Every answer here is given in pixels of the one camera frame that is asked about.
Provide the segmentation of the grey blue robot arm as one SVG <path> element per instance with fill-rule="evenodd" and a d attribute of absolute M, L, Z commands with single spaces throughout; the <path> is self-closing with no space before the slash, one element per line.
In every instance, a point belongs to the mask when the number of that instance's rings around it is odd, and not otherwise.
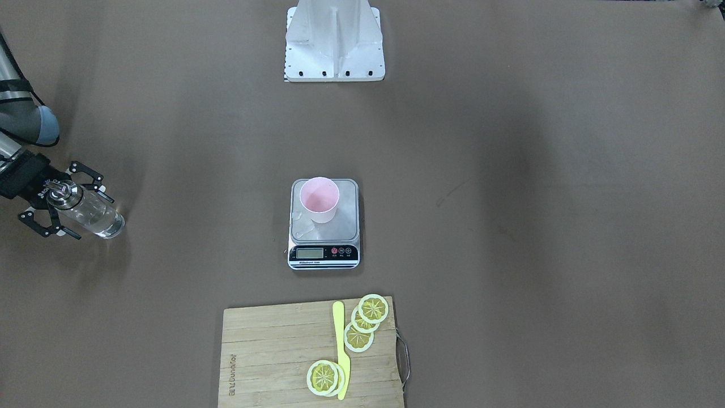
<path fill-rule="evenodd" d="M 62 218 L 103 239 L 119 235 L 125 219 L 106 193 L 101 173 L 77 160 L 59 170 L 46 155 L 33 150 L 58 144 L 59 122 L 34 91 L 6 39 L 2 39 L 1 74 L 1 194 L 28 202 L 18 219 L 41 237 L 80 239 Z"/>

